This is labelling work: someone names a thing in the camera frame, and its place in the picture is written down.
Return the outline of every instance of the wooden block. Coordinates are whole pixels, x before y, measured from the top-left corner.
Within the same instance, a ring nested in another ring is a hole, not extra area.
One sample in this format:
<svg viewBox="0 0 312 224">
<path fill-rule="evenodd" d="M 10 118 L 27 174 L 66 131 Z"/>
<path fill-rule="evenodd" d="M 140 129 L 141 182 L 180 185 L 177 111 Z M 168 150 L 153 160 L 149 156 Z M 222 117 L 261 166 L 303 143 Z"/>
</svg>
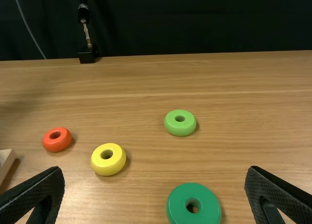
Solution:
<svg viewBox="0 0 312 224">
<path fill-rule="evenodd" d="M 9 172 L 15 158 L 16 154 L 13 149 L 0 150 L 0 185 Z"/>
</svg>

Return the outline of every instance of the black background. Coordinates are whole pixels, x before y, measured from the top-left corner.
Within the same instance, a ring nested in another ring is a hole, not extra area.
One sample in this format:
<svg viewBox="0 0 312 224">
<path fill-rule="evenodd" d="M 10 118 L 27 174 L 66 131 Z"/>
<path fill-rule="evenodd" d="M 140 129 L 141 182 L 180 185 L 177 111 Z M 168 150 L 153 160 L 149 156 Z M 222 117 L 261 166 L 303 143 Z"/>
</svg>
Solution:
<svg viewBox="0 0 312 224">
<path fill-rule="evenodd" d="M 86 44 L 78 0 L 19 0 L 47 58 Z M 311 0 L 89 0 L 101 56 L 307 50 Z M 0 60 L 42 59 L 15 0 L 0 0 Z"/>
</svg>

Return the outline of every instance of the yellow ring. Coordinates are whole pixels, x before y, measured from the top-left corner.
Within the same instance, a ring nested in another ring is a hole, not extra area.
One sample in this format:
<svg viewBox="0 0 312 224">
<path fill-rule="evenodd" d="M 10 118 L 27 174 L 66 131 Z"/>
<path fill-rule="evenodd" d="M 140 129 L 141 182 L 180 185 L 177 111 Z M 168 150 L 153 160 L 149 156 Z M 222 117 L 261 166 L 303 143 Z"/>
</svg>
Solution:
<svg viewBox="0 0 312 224">
<path fill-rule="evenodd" d="M 107 143 L 97 147 L 91 156 L 95 173 L 110 176 L 118 173 L 126 163 L 126 153 L 117 144 Z"/>
</svg>

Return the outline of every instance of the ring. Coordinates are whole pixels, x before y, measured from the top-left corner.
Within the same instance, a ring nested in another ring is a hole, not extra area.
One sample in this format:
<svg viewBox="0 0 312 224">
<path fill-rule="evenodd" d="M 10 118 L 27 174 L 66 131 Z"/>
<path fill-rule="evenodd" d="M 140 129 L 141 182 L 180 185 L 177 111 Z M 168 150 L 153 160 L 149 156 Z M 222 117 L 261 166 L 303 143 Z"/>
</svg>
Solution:
<svg viewBox="0 0 312 224">
<path fill-rule="evenodd" d="M 175 136 L 187 136 L 191 134 L 196 127 L 196 119 L 188 111 L 175 110 L 170 111 L 165 117 L 165 128 Z"/>
<path fill-rule="evenodd" d="M 72 135 L 66 128 L 49 130 L 42 139 L 43 147 L 50 152 L 59 152 L 66 149 L 72 141 Z"/>
<path fill-rule="evenodd" d="M 197 183 L 181 184 L 168 197 L 170 224 L 220 224 L 221 208 L 215 195 Z"/>
<path fill-rule="evenodd" d="M 110 176 L 118 173 L 126 163 L 126 153 L 117 144 L 107 143 L 97 147 L 91 156 L 95 173 Z"/>
</svg>

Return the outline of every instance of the black clamp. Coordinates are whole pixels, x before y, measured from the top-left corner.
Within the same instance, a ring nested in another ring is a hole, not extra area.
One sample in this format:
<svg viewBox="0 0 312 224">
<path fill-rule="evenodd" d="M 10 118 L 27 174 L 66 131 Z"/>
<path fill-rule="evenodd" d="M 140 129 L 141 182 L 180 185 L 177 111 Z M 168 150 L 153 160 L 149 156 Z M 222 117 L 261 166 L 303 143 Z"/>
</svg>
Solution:
<svg viewBox="0 0 312 224">
<path fill-rule="evenodd" d="M 34 208 L 27 224 L 54 224 L 64 189 L 59 167 L 51 167 L 11 188 L 0 196 L 0 223 L 14 224 Z"/>
<path fill-rule="evenodd" d="M 245 191 L 257 224 L 285 224 L 277 209 L 297 224 L 312 223 L 312 196 L 260 167 L 248 169 Z"/>
<path fill-rule="evenodd" d="M 83 25 L 83 31 L 86 35 L 87 45 L 84 46 L 79 52 L 80 63 L 95 63 L 98 57 L 97 46 L 91 42 L 88 23 L 89 23 L 89 7 L 87 5 L 88 0 L 79 0 L 78 6 L 78 23 Z"/>
</svg>

